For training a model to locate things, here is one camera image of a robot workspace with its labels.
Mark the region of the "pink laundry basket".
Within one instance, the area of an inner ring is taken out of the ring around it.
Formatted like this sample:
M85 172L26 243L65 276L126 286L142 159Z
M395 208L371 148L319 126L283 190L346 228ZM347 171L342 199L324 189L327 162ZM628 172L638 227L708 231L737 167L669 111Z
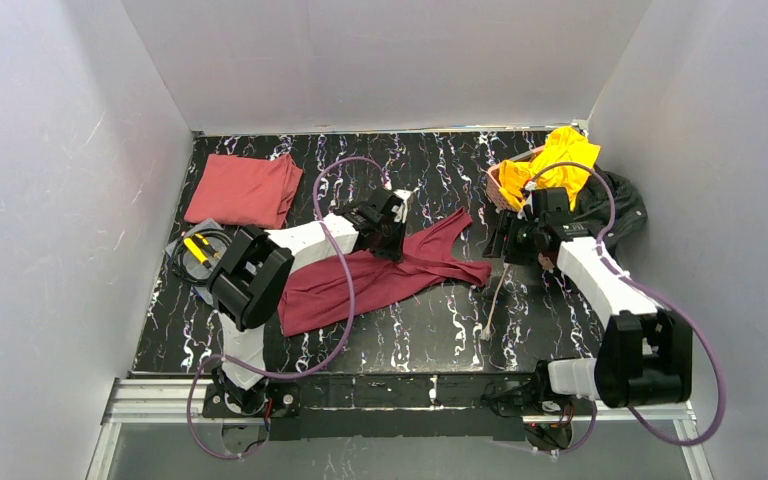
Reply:
M517 154L511 158L509 158L509 161L511 162L531 162L535 157L537 157L542 151L544 150L543 146L532 148L524 153ZM485 187L485 194L487 198L493 203L493 205L498 210L509 210L509 211L517 211L517 208L511 204L507 198L501 193L501 184L499 181L499 169L501 165L496 164L489 167L485 174L486 174L486 187Z

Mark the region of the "maroon garment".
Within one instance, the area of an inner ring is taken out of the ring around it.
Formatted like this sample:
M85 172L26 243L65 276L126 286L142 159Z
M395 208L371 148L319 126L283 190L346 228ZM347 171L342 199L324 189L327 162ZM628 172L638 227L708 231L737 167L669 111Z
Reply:
M484 286L492 264L461 261L452 249L472 224L462 208L408 236L403 259L393 262L357 251L345 257L355 291L357 315L385 308L446 280ZM337 257L300 268L289 276L278 306L282 334L292 337L330 326L349 317L349 287Z

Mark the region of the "coral pink t-shirt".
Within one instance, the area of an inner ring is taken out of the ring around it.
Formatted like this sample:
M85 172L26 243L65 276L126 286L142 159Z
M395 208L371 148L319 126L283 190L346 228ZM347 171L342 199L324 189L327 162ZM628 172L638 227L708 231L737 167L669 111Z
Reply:
M184 220L280 229L302 175L289 154L274 160L211 154Z

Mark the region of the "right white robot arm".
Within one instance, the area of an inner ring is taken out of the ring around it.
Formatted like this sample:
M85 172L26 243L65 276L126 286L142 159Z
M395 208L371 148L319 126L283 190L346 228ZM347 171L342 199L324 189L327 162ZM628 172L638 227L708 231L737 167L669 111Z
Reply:
M692 329L628 285L607 248L574 221L564 189L538 189L525 211L502 211L484 255L512 265L548 258L572 280L604 328L595 357L538 364L539 400L573 396L627 408L689 399Z

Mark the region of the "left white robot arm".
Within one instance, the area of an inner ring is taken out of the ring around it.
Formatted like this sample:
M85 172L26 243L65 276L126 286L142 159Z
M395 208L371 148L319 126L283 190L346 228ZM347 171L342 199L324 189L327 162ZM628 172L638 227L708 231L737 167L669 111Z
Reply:
M264 325L278 313L291 274L358 251L376 260L403 258L406 221L414 193L376 188L321 221L263 230L245 226L211 269L206 288L219 313L226 356L216 382L244 403L265 370Z

